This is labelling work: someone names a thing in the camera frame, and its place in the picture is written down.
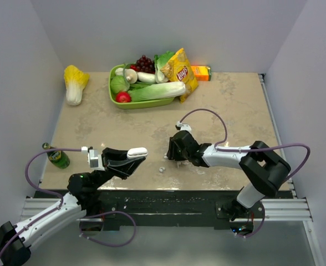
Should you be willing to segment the white earbud charging case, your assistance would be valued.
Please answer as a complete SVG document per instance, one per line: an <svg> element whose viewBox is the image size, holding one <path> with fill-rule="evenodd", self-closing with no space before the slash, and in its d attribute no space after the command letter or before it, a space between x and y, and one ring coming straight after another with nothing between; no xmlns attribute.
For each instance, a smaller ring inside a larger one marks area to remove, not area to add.
<svg viewBox="0 0 326 266"><path fill-rule="evenodd" d="M127 151L127 158L147 157L148 150L144 147L131 148Z"/></svg>

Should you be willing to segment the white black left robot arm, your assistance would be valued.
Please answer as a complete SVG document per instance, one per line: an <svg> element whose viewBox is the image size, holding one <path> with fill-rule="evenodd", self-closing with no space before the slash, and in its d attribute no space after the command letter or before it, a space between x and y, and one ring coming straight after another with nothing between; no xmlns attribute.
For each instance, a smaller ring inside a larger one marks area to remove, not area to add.
<svg viewBox="0 0 326 266"><path fill-rule="evenodd" d="M92 147L83 146L79 152L87 155L92 172L71 175L65 195L39 188L28 174L25 175L27 182L37 191L59 199L23 222L1 225L0 265L23 265L30 258L32 249L69 223L81 218L100 217L99 187L113 177L127 179L148 155L144 147L129 150L105 148L98 153Z"/></svg>

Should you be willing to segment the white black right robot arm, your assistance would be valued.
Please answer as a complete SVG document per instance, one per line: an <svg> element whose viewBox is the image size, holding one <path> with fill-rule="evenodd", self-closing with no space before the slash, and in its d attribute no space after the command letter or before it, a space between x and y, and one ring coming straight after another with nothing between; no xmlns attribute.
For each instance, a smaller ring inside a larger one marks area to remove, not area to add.
<svg viewBox="0 0 326 266"><path fill-rule="evenodd" d="M171 161L188 161L196 167L229 167L240 169L249 179L233 200L232 210L244 218L252 207L264 197L274 197L291 171L290 165L264 142L255 141L251 146L219 147L199 144L186 130L169 139L167 158Z"/></svg>

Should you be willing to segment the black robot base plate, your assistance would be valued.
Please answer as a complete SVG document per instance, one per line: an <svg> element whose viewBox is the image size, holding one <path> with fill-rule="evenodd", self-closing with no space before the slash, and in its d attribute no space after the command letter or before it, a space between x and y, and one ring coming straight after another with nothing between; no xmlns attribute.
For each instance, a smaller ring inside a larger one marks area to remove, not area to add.
<svg viewBox="0 0 326 266"><path fill-rule="evenodd" d="M232 210L237 191L121 191L100 192L100 217L87 219L87 226L102 225L106 231L121 226L212 227L249 234L253 223L264 219L263 205Z"/></svg>

